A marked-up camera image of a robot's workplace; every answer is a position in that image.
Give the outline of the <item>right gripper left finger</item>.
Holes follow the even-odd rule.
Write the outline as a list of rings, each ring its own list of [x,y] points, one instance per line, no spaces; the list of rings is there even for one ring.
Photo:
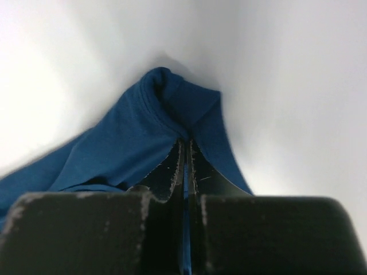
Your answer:
[[[185,148],[126,192],[31,192],[10,208],[2,274],[181,274]]]

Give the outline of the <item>dark blue t shirt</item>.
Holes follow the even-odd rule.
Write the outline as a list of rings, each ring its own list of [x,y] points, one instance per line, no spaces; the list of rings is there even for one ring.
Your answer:
[[[160,165],[180,140],[185,148],[181,274],[192,272],[188,210],[191,142],[235,186],[250,193],[229,145],[221,94],[155,68],[126,90],[91,129],[1,180],[1,234],[27,193],[125,193]]]

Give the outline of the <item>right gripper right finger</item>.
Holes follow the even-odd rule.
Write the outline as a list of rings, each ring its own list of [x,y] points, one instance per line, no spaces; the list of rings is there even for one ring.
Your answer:
[[[362,274],[360,243],[335,199],[253,196],[195,142],[187,161],[193,274]]]

